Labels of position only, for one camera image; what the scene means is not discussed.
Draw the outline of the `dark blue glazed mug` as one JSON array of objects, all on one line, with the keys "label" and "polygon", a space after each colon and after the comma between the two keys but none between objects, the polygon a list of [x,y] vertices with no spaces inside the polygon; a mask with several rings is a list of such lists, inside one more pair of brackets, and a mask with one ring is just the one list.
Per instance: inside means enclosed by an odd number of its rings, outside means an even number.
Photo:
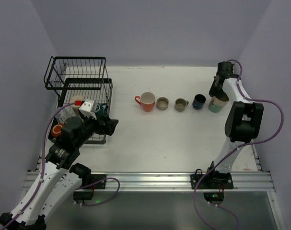
[{"label": "dark blue glazed mug", "polygon": [[197,94],[194,97],[192,106],[195,110],[200,110],[203,108],[205,102],[206,102],[206,97],[203,94]]}]

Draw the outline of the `speckled beige small cup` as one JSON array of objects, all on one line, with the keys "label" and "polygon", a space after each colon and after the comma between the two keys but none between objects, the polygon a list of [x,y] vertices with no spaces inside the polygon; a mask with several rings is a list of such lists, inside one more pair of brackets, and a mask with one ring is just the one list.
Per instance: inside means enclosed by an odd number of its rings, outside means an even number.
[{"label": "speckled beige small cup", "polygon": [[166,97],[159,97],[156,101],[156,107],[159,110],[166,110],[168,108],[169,105],[169,100]]}]

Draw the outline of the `tall cream teal coral mug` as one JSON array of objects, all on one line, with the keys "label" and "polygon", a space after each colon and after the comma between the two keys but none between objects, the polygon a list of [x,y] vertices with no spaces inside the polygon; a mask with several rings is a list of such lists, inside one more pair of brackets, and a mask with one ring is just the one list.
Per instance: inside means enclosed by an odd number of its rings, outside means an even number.
[{"label": "tall cream teal coral mug", "polygon": [[227,96],[223,96],[218,98],[216,96],[212,96],[210,103],[208,105],[208,109],[213,113],[219,113],[229,102],[229,98]]}]

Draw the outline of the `large orange mug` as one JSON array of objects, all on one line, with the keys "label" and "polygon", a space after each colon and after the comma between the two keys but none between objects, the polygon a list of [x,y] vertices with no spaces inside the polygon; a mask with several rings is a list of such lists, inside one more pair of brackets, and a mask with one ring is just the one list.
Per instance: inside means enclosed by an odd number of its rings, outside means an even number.
[{"label": "large orange mug", "polygon": [[143,111],[151,112],[155,105],[155,95],[152,92],[144,92],[141,96],[135,96],[135,101],[141,105]]}]

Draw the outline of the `olive brown small mug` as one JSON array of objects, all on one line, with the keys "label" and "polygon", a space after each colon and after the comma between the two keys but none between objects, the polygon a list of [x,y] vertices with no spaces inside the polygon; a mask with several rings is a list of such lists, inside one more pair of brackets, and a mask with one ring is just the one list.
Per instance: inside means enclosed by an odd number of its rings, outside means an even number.
[{"label": "olive brown small mug", "polygon": [[185,110],[185,108],[188,106],[189,101],[185,100],[183,98],[178,98],[175,101],[175,110],[178,112],[182,112]]}]

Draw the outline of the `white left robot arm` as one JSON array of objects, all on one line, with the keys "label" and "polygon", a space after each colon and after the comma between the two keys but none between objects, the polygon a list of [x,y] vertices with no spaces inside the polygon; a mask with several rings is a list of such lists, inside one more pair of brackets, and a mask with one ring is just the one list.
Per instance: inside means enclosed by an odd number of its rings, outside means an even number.
[{"label": "white left robot arm", "polygon": [[50,147],[41,171],[19,204],[2,213],[4,230],[44,230],[46,220],[75,190],[95,189],[108,178],[94,180],[91,169],[75,163],[80,147],[93,135],[113,135],[119,121],[107,115],[71,117],[61,128],[60,135]]}]

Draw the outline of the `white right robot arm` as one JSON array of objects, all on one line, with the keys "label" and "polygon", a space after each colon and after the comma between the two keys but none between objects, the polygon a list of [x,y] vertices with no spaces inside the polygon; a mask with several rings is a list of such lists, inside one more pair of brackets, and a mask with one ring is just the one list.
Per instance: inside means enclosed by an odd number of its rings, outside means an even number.
[{"label": "white right robot arm", "polygon": [[225,143],[211,164],[214,171],[223,174],[231,172],[243,147],[257,138],[264,112],[263,104],[249,101],[239,91],[241,81],[233,67],[231,61],[218,63],[216,76],[209,90],[211,111],[216,112],[218,107],[224,107],[228,102],[232,104],[224,126]]}]

